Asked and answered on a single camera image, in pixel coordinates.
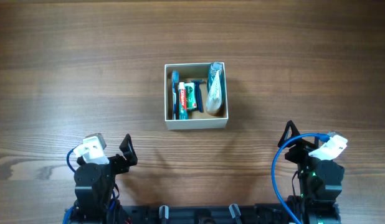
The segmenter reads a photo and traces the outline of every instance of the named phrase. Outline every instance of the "blue cable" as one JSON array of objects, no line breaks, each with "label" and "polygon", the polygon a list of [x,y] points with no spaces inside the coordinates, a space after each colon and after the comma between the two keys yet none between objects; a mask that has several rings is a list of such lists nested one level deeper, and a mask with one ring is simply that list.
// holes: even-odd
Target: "blue cable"
[{"label": "blue cable", "polygon": [[68,217],[69,217],[69,215],[72,213],[72,210],[73,210],[73,209],[74,209],[74,207],[72,206],[72,207],[67,211],[67,213],[65,213],[64,220],[62,221],[62,224],[67,224]]},{"label": "blue cable", "polygon": [[71,151],[68,152],[67,154],[67,164],[69,166],[69,169],[72,170],[72,172],[76,172],[75,169],[70,165],[70,162],[69,162],[69,156],[71,155],[71,153],[74,151],[75,148],[73,148]]},{"label": "blue cable", "polygon": [[278,157],[280,156],[282,150],[288,145],[290,144],[291,142],[297,140],[297,139],[301,139],[303,137],[315,137],[315,138],[318,138],[319,140],[323,141],[323,142],[326,142],[330,139],[329,135],[327,134],[314,134],[314,133],[307,133],[307,134],[301,134],[299,136],[295,136],[295,137],[292,137],[290,138],[288,141],[286,141],[281,147],[280,149],[277,151],[277,153],[275,154],[274,156],[274,159],[273,159],[273,163],[272,163],[272,182],[273,182],[273,188],[274,188],[274,192],[278,198],[278,200],[281,202],[281,205],[286,209],[286,211],[290,214],[290,216],[292,217],[292,219],[295,221],[296,224],[302,224],[298,218],[293,214],[293,212],[290,210],[290,208],[288,208],[288,205],[284,202],[284,200],[281,198],[281,195],[280,195],[280,192],[278,191],[278,188],[277,188],[277,183],[275,181],[275,163],[277,162],[277,159]]},{"label": "blue cable", "polygon": [[113,200],[113,202],[111,204],[110,210],[113,210],[113,207],[115,206],[115,202],[116,202],[115,192],[114,191],[112,191],[112,197],[113,197],[114,200]]}]

